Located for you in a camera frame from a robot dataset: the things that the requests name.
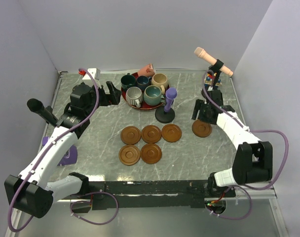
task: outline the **cup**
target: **cup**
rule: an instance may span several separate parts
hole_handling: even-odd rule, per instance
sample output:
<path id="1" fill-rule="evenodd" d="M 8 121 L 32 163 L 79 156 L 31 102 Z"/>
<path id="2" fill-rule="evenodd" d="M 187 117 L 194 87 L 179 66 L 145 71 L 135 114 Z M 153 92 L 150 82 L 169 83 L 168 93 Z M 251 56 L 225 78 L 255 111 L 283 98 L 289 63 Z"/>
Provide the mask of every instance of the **cup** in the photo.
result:
<path id="1" fill-rule="evenodd" d="M 124 91 L 127 91 L 129 88 L 136 85 L 136 79 L 133 75 L 130 75 L 129 73 L 127 75 L 124 75 L 121 80 L 121 87 Z"/>
<path id="2" fill-rule="evenodd" d="M 131 87 L 126 92 L 126 101 L 128 104 L 141 107 L 141 102 L 143 100 L 142 91 L 138 87 Z"/>
<path id="3" fill-rule="evenodd" d="M 137 74 L 139 76 L 146 76 L 146 77 L 152 77 L 155 74 L 155 69 L 152 65 L 152 63 L 149 63 L 148 65 L 141 68 Z"/>
<path id="4" fill-rule="evenodd" d="M 144 101 L 151 106 L 164 102 L 162 91 L 156 85 L 150 85 L 145 89 Z"/>
<path id="5" fill-rule="evenodd" d="M 165 94 L 165 89 L 168 87 L 168 78 L 165 74 L 157 73 L 152 77 L 151 85 L 156 85 L 162 90 L 162 94 Z"/>
<path id="6" fill-rule="evenodd" d="M 137 78 L 137 87 L 140 88 L 140 90 L 145 90 L 150 84 L 151 81 L 146 76 L 140 76 Z"/>

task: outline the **round wooden disc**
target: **round wooden disc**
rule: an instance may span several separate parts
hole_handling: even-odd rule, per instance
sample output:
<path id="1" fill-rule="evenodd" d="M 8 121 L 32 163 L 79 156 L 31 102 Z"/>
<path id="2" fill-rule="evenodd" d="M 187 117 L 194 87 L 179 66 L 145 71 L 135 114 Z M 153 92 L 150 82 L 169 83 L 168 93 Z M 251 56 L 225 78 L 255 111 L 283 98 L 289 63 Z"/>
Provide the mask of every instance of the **round wooden disc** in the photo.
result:
<path id="1" fill-rule="evenodd" d="M 193 123 L 191 129 L 197 137 L 208 137 L 212 132 L 211 125 L 199 119 Z"/>
<path id="2" fill-rule="evenodd" d="M 142 129 L 141 137 L 147 143 L 156 143 L 161 139 L 161 130 L 157 126 L 148 125 Z"/>
<path id="3" fill-rule="evenodd" d="M 182 137 L 182 131 L 175 124 L 167 124 L 162 128 L 162 137 L 167 142 L 177 142 Z"/>
<path id="4" fill-rule="evenodd" d="M 125 127 L 120 133 L 120 138 L 123 143 L 127 145 L 134 145 L 139 142 L 141 132 L 138 128 L 133 126 Z"/>
<path id="5" fill-rule="evenodd" d="M 118 157 L 123 164 L 133 165 L 140 159 L 140 151 L 134 145 L 126 145 L 120 149 Z"/>
<path id="6" fill-rule="evenodd" d="M 157 144 L 145 144 L 141 148 L 141 159 L 147 164 L 155 164 L 162 157 L 161 148 Z"/>

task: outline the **red tray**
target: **red tray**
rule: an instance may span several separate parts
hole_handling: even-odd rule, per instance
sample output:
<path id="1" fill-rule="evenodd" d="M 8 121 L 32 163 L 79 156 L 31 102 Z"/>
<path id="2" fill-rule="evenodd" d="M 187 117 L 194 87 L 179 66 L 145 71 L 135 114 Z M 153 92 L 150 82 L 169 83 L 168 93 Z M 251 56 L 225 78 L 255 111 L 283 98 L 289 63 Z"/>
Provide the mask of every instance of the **red tray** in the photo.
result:
<path id="1" fill-rule="evenodd" d="M 132 75 L 137 79 L 137 77 L 138 77 L 138 74 L 137 74 L 137 73 L 133 73 Z M 125 102 L 127 103 L 127 100 L 126 100 L 126 91 L 123 91 L 123 89 L 121 88 L 121 92 L 122 92 L 122 97 L 124 98 Z M 137 110 L 154 110 L 154 109 L 160 107 L 161 105 L 163 105 L 163 103 L 160 103 L 160 104 L 158 104 L 158 105 L 152 106 L 152 105 L 148 105 L 145 101 L 143 101 L 143 102 L 141 103 L 140 108 L 138 108 L 138 107 L 136 107 L 136 106 L 134 106 L 134 105 L 130 105 L 130 104 L 128 104 L 128 105 L 131 106 L 132 108 L 137 109 Z"/>

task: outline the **gray marble surface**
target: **gray marble surface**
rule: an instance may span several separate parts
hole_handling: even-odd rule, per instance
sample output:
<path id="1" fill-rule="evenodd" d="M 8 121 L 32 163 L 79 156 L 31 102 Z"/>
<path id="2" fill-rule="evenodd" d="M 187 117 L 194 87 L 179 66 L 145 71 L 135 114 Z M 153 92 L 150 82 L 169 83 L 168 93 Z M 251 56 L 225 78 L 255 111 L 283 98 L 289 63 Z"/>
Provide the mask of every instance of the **gray marble surface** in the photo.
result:
<path id="1" fill-rule="evenodd" d="M 235 148 L 226 134 L 213 125 L 213 131 L 207 138 L 195 136 L 191 130 L 191 120 L 195 100 L 202 96 L 201 77 L 203 72 L 164 71 L 170 86 L 176 87 L 178 96 L 173 109 L 176 117 L 173 121 L 182 130 L 182 138 L 176 143 L 166 142 L 163 138 L 157 142 L 162 149 L 162 159 L 156 164 L 146 164 L 141 159 L 132 166 L 119 161 L 118 152 L 125 144 L 120 139 L 120 132 L 127 126 L 136 126 L 140 130 L 153 124 L 162 128 L 154 117 L 154 111 L 139 111 L 131 108 L 121 98 L 117 106 L 100 107 L 91 124 L 75 144 L 78 149 L 77 163 L 56 168 L 50 181 L 57 181 L 71 172 L 79 172 L 89 177 L 90 181 L 137 181 L 137 180 L 191 180 L 207 179 L 211 172 L 231 167 L 235 156 Z M 123 73 L 101 74 L 100 82 L 105 84 L 111 80 L 120 88 Z M 230 78 L 222 75 L 220 87 L 224 104 L 231 105 L 241 118 L 241 112 L 235 98 Z M 53 108 L 59 117 L 69 102 L 72 88 L 80 82 L 78 74 L 65 73 L 58 90 Z M 49 126 L 46 135 L 50 135 L 53 127 Z M 141 150 L 145 142 L 141 139 L 136 146 Z"/>

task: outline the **white wall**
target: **white wall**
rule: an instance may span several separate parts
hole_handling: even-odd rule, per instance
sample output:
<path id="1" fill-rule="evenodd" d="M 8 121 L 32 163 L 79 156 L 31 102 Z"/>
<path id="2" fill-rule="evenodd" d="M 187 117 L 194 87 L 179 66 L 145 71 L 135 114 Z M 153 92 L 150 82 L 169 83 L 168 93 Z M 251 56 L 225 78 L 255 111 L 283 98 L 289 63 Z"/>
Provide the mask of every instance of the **white wall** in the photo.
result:
<path id="1" fill-rule="evenodd" d="M 4 181 L 35 157 L 44 129 L 26 102 L 35 97 L 50 103 L 57 77 L 18 1 L 0 0 L 0 236 L 7 226 Z"/>
<path id="2" fill-rule="evenodd" d="M 252 129 L 278 129 L 290 141 L 275 189 L 291 236 L 300 237 L 300 0 L 274 0 L 239 62 L 234 84 Z M 274 170 L 284 152 L 278 135 Z"/>
<path id="3" fill-rule="evenodd" d="M 56 68 L 235 69 L 271 0 L 19 0 Z"/>

